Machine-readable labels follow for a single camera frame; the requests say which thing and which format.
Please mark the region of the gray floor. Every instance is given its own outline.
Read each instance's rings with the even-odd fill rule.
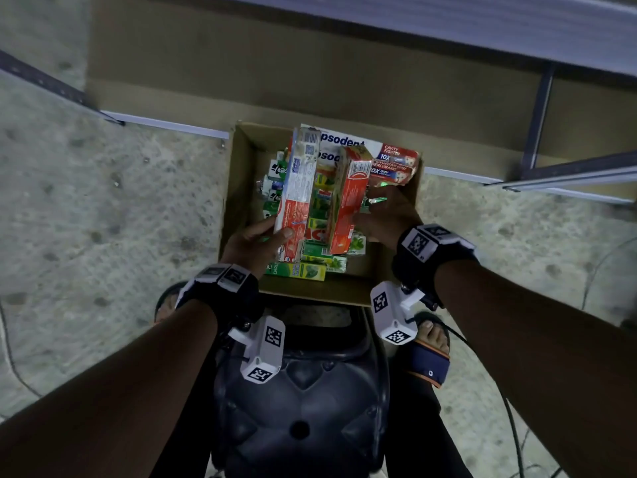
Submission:
[[[0,0],[0,49],[82,87],[88,13],[89,0]],[[0,78],[0,168],[0,298],[17,369],[39,394],[142,333],[158,294],[216,258],[218,139],[117,127]],[[635,315],[637,242],[602,260],[637,234],[632,209],[434,176],[421,194],[424,220],[466,235],[494,271],[573,306],[594,274],[586,310],[614,324]],[[457,341],[440,398],[474,475],[513,475],[496,387]],[[0,359],[0,414],[35,399]],[[540,465],[530,477],[556,467],[532,434],[524,457]]]

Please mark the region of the black wrist band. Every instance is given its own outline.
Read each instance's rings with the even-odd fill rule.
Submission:
[[[414,225],[398,240],[392,271],[407,291],[422,291],[422,302],[434,311],[437,307],[445,307],[434,286],[436,270],[443,263],[454,260],[477,262],[473,249],[469,241],[442,226]]]
[[[206,268],[179,293],[176,308],[190,300],[208,305],[215,313],[219,334],[231,326],[254,323],[262,315],[259,281],[239,265],[217,264]]]

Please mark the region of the foot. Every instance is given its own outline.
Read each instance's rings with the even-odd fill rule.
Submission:
[[[434,324],[432,321],[421,323],[416,338],[449,355],[449,341],[441,325]]]
[[[160,305],[157,314],[155,315],[155,323],[158,324],[161,321],[165,321],[171,313],[175,311],[175,305],[177,305],[178,294],[171,294],[164,299],[162,305]]]

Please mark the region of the hand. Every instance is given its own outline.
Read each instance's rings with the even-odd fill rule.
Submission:
[[[267,241],[261,241],[275,224],[275,217],[261,220],[230,237],[219,263],[240,265],[260,279],[267,265],[276,260],[279,247],[293,234],[291,228],[283,228],[271,235]]]
[[[356,213],[354,224],[366,235],[377,238],[391,250],[396,249],[402,233],[414,225],[422,225],[416,208],[396,186],[370,188],[368,198],[386,198],[370,205],[369,213]]]

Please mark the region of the black pants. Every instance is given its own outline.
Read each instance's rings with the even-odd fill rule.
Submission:
[[[212,448],[215,359],[209,353],[151,478],[204,478]],[[471,478],[440,418],[431,385],[399,369],[390,375],[386,459],[390,478]]]

